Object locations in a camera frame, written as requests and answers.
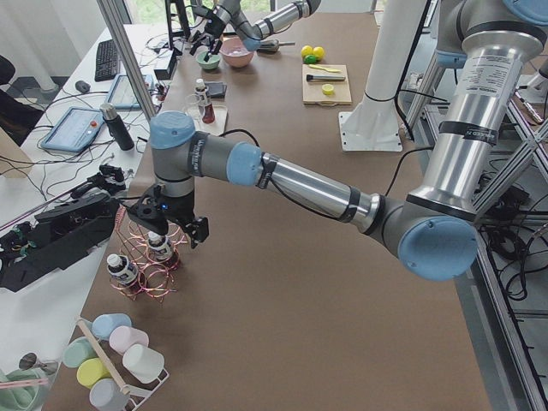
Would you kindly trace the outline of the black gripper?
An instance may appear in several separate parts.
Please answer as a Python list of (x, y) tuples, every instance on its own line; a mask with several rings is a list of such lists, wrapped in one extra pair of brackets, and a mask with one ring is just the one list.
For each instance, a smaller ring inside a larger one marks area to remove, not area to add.
[(204, 62), (209, 62), (211, 55), (217, 55), (223, 45), (220, 39), (223, 34), (223, 21), (216, 16), (210, 17), (204, 28), (204, 32), (196, 31), (190, 39), (191, 53), (195, 53), (199, 47), (206, 46)]
[[(194, 224), (194, 192), (182, 197), (170, 197), (161, 195), (159, 197), (160, 208), (164, 216), (179, 225), (185, 233), (188, 243), (192, 249), (198, 246), (196, 240), (196, 226)], [(167, 235), (167, 221), (160, 220), (152, 224), (152, 231), (158, 235)]]

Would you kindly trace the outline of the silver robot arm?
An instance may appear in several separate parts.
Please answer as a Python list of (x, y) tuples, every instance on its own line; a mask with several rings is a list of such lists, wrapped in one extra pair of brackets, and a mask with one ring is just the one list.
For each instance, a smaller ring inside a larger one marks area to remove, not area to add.
[(192, 141), (146, 157), (151, 177), (190, 188), (194, 211), (211, 219), (188, 271), (235, 281), (410, 271), (445, 281), (474, 262), (468, 223), (379, 196), (397, 155), (341, 150), (336, 111), (301, 100), (297, 51), (222, 77), (231, 133), (202, 135), (200, 175), (186, 171)]

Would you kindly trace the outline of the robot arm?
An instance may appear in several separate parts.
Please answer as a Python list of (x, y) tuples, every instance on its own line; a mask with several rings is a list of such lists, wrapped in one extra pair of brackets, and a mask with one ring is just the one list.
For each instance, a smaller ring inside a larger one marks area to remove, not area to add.
[(205, 15), (204, 32), (198, 31), (190, 40), (193, 56), (201, 46), (208, 48), (209, 56), (217, 55), (223, 44), (221, 37), (227, 25), (231, 25), (236, 35), (248, 51), (256, 51), (260, 42), (289, 27), (293, 22), (312, 15), (320, 5), (320, 0), (293, 1), (281, 9), (251, 24), (243, 11), (241, 2), (236, 0), (218, 1)]

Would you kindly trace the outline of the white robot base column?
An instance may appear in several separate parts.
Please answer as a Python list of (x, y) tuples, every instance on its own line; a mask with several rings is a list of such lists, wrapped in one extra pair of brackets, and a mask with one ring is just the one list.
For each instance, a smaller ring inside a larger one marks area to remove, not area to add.
[(345, 152), (399, 152), (396, 93), (414, 42), (430, 8), (426, 0), (389, 1), (384, 9), (364, 97), (353, 111), (339, 114)]

